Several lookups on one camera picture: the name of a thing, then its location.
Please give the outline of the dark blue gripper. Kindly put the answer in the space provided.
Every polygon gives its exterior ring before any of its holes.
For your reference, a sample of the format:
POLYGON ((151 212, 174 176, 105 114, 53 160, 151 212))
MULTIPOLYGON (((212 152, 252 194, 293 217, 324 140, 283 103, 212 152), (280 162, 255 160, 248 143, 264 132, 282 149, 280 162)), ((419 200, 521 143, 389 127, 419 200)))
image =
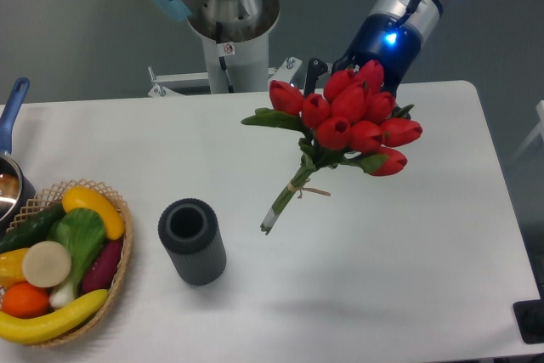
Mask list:
POLYGON ((347 50, 331 65, 319 58, 307 64, 303 94, 316 89, 319 78, 349 66, 378 61, 384 71, 382 88, 392 94, 420 53, 442 14, 439 0, 377 0, 347 50))

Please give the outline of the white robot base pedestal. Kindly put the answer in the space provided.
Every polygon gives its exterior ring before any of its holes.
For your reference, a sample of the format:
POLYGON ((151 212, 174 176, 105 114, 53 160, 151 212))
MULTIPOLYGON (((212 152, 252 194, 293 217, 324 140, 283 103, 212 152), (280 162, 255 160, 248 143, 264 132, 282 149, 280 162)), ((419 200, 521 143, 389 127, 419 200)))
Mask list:
POLYGON ((265 91, 269 81, 269 36, 217 43, 201 38, 212 94, 265 91))

